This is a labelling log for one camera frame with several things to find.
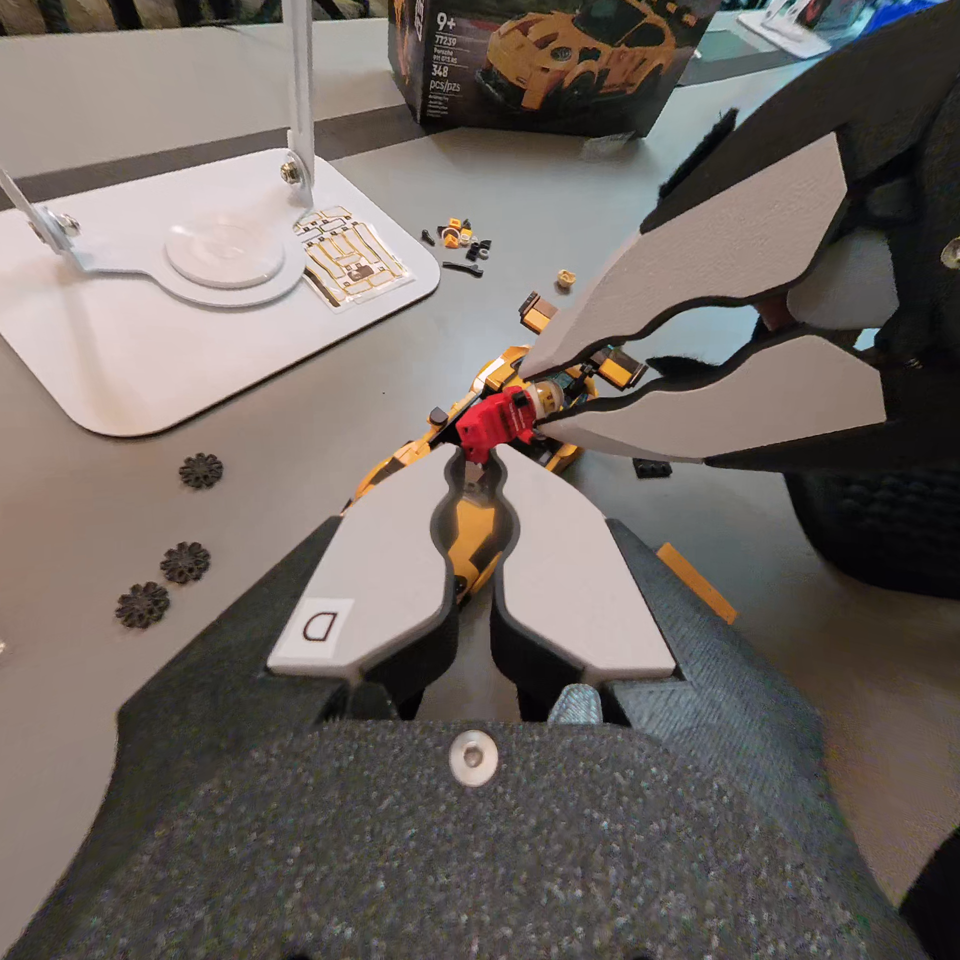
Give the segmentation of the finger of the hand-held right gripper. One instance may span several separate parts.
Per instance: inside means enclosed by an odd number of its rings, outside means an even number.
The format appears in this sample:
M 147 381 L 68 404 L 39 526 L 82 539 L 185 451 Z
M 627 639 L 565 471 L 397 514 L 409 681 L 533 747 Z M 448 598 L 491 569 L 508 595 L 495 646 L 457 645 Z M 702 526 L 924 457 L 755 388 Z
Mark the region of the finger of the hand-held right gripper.
M 878 370 L 829 340 L 803 334 L 759 347 L 701 386 L 656 383 L 542 421 L 544 436 L 587 450 L 705 462 L 884 424 Z
M 538 335 L 521 366 L 533 379 L 596 348 L 645 338 L 701 306 L 742 306 L 797 282 L 847 198 L 829 133 L 624 246 Z

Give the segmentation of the yellow lego car roof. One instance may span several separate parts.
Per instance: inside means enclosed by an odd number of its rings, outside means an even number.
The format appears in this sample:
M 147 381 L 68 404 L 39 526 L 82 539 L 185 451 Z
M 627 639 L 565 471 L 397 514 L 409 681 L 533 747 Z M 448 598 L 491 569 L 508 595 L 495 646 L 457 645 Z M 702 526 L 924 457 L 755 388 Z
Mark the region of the yellow lego car roof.
M 700 571 L 678 551 L 671 543 L 660 546 L 655 555 L 673 572 L 678 580 L 684 583 L 714 614 L 722 618 L 726 624 L 733 625 L 738 619 L 738 612 L 721 592 Z

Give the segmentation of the yellow lego car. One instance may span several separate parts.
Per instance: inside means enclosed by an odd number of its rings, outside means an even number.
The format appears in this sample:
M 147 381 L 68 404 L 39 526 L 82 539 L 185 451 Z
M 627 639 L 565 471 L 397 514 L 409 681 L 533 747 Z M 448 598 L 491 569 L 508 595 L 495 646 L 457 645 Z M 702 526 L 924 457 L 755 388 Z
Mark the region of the yellow lego car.
M 494 357 L 477 373 L 464 397 L 447 410 L 433 409 L 427 418 L 428 427 L 420 437 L 404 443 L 389 459 L 379 462 L 366 474 L 343 509 L 350 509 L 384 479 L 423 459 L 439 444 L 458 444 L 457 425 L 471 407 L 485 404 L 488 398 L 514 388 L 527 388 L 529 383 L 521 377 L 520 367 L 529 351 L 529 344 L 513 345 Z M 562 396 L 558 406 L 567 408 L 580 407 L 596 399 L 598 379 L 624 391 L 635 386 L 645 371 L 645 365 L 621 348 L 607 345 L 586 361 L 568 366 L 550 378 Z M 576 463 L 585 451 L 581 446 L 548 438 L 534 429 L 512 438 L 510 446 L 557 475 Z M 491 579 L 506 543 L 505 534 L 496 531 L 498 509 L 489 486 L 481 466 L 473 464 L 466 469 L 463 493 L 457 504 L 458 533 L 448 550 L 459 606 L 466 605 Z

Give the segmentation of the lego sticker sheet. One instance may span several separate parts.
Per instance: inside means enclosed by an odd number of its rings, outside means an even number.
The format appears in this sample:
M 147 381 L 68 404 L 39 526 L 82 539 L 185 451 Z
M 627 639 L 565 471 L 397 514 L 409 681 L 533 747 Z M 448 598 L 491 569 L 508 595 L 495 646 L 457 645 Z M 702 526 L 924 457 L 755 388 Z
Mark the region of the lego sticker sheet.
M 304 280 L 335 312 L 414 282 L 414 273 L 377 231 L 343 206 L 306 213 L 294 224 L 294 235 L 305 254 Z

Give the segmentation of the lego set box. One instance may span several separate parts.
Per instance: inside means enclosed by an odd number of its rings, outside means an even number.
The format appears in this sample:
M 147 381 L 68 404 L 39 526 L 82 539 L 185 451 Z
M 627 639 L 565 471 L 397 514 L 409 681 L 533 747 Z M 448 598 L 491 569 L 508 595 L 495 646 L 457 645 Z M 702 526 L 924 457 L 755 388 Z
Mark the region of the lego set box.
M 427 129 L 644 138 L 721 5 L 390 1 L 390 66 Z

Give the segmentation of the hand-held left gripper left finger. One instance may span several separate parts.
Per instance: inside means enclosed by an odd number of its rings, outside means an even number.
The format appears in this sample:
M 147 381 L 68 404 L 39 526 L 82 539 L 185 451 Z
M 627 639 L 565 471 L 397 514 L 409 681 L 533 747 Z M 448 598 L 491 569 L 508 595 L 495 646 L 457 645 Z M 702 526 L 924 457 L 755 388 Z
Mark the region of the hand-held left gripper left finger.
M 277 676 L 356 682 L 442 624 L 452 602 L 442 510 L 460 448 L 441 444 L 346 509 L 267 657 Z

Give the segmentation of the pile of small lego parts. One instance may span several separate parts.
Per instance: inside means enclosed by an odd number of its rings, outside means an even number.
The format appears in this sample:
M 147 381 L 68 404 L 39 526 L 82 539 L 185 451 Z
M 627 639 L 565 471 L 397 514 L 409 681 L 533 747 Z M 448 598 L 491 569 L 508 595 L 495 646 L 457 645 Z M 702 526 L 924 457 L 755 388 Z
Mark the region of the pile of small lego parts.
M 420 234 L 421 242 L 428 246 L 439 246 L 450 256 L 459 251 L 468 262 L 486 261 L 490 257 L 493 242 L 474 233 L 469 219 L 449 218 L 433 229 L 424 229 Z

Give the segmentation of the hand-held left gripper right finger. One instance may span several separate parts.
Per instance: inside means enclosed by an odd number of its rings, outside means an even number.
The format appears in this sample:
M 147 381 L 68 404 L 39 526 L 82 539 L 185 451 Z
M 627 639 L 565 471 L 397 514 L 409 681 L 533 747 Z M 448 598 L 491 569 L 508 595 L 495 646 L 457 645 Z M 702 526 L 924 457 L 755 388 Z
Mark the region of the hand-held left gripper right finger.
M 583 683 L 671 676 L 676 660 L 604 513 L 512 447 L 495 458 L 510 518 L 496 600 L 510 627 Z

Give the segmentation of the black padded wrist rest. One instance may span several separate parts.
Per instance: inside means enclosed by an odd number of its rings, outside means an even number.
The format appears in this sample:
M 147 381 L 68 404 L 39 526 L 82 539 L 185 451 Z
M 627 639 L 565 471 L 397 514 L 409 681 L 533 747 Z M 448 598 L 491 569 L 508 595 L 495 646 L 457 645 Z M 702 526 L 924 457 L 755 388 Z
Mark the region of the black padded wrist rest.
M 803 534 L 836 570 L 884 590 L 959 598 L 957 464 L 783 479 Z

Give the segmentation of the red lego minifigure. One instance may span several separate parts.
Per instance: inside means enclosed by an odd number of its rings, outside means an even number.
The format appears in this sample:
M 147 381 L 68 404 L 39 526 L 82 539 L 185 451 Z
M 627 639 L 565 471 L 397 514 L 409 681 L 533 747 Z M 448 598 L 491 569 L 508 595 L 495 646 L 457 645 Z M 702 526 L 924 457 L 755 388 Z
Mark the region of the red lego minifigure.
M 456 423 L 460 447 L 467 462 L 484 466 L 490 453 L 514 440 L 531 444 L 537 425 L 564 407 L 562 388 L 552 380 L 526 387 L 510 386 L 462 414 Z

